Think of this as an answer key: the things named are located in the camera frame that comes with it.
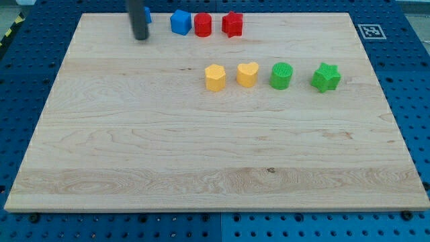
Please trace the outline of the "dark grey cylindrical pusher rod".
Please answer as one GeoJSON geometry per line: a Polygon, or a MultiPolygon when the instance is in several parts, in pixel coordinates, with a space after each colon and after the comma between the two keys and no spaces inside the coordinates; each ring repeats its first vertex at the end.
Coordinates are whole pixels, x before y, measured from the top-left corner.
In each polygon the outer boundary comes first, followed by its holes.
{"type": "Polygon", "coordinates": [[[126,0],[126,9],[128,10],[134,38],[136,40],[146,40],[149,37],[149,32],[144,0],[126,0]]]}

